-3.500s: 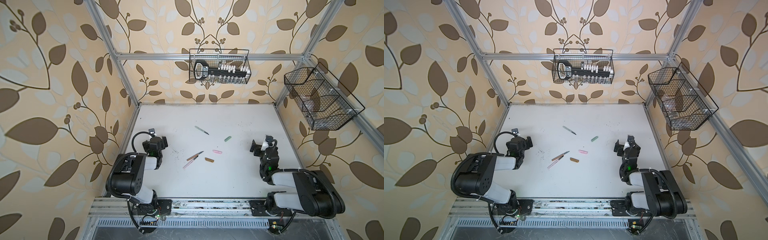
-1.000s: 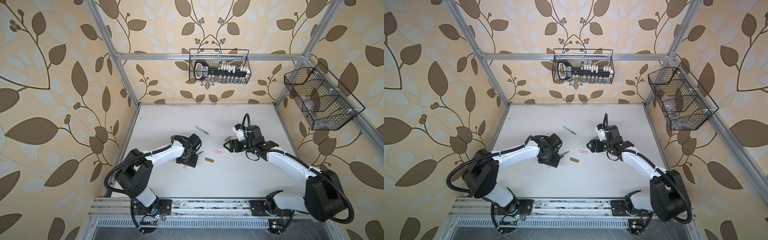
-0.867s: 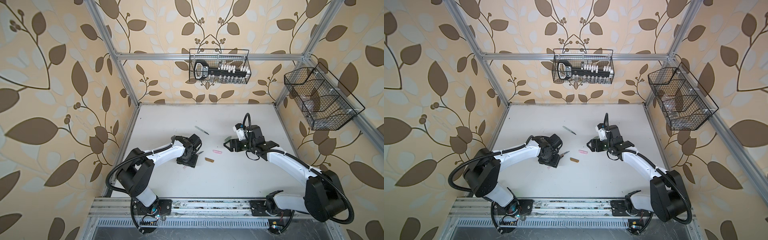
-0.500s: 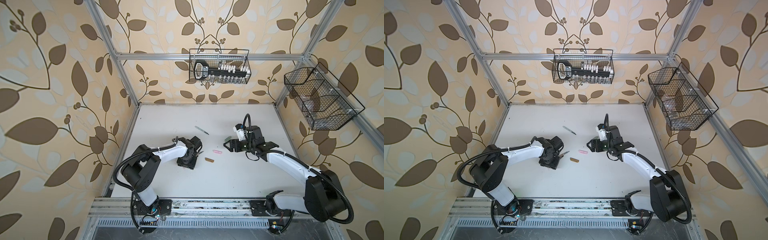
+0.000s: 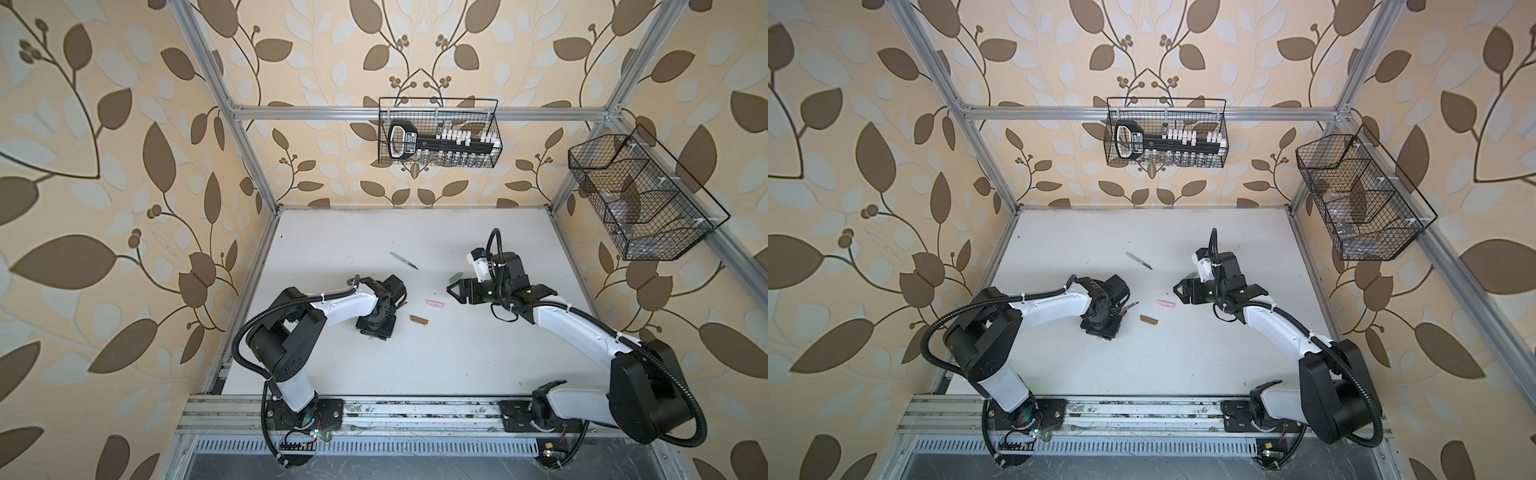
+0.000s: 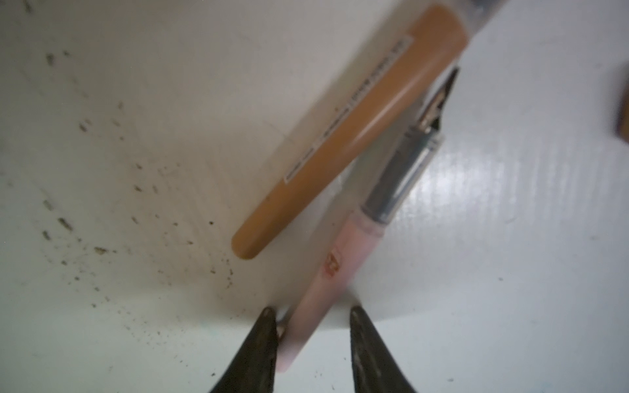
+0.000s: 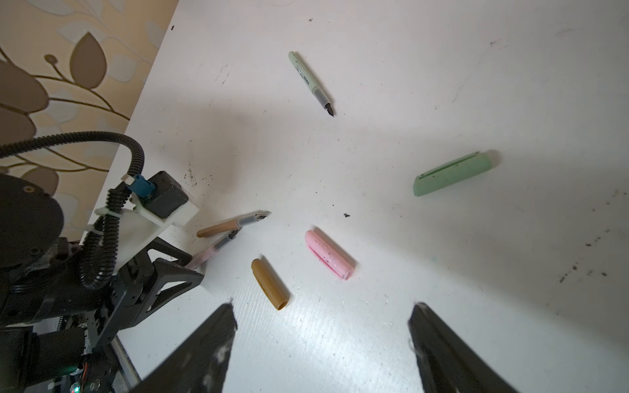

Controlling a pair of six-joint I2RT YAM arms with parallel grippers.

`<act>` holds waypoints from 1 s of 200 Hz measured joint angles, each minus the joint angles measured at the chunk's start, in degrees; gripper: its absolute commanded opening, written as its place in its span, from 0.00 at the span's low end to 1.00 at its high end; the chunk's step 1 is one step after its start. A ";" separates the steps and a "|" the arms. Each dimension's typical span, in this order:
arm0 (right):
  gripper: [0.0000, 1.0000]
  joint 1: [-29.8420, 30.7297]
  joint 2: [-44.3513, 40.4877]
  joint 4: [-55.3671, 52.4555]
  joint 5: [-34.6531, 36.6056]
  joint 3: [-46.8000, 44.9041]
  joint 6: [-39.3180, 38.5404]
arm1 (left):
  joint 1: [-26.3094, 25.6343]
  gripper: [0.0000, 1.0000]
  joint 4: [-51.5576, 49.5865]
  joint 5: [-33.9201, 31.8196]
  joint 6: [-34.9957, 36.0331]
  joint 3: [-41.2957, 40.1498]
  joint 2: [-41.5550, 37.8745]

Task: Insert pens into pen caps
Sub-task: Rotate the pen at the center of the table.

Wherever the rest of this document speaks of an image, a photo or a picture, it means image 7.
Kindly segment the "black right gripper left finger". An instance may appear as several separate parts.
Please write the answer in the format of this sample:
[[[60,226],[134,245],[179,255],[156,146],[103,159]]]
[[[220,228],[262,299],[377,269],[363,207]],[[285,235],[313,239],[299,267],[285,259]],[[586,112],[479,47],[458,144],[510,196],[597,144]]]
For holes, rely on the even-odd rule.
[[[233,305],[222,304],[133,391],[223,391],[237,330]]]

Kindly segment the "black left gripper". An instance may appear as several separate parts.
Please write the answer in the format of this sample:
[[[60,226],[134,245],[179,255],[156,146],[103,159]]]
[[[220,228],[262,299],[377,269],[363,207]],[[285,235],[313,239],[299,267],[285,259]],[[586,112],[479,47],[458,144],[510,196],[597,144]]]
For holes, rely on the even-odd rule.
[[[94,310],[84,312],[85,351],[110,344],[173,299],[197,287],[203,275],[185,267],[191,255],[161,238],[151,241],[112,278]]]

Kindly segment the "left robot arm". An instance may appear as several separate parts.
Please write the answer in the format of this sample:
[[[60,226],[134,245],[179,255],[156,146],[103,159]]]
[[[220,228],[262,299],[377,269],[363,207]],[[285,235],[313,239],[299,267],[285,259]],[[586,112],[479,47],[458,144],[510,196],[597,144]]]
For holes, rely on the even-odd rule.
[[[201,283],[191,257],[160,238],[103,288],[81,282],[83,247],[62,237],[59,204],[22,178],[1,178],[1,389],[112,392],[112,348],[132,328]]]

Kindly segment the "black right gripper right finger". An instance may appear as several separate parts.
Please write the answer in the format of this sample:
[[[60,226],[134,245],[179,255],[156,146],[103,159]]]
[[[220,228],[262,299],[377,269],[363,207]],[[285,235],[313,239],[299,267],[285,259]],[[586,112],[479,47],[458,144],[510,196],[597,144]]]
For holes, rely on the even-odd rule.
[[[425,392],[515,392],[427,304],[414,305],[408,327]]]

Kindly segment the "pink pen cap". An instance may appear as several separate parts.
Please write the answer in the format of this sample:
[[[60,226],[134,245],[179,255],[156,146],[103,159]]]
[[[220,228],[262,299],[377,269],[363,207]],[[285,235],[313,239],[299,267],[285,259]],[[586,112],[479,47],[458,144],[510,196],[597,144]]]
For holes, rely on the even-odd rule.
[[[338,278],[347,281],[353,275],[353,265],[314,230],[306,232],[305,241],[315,257]]]

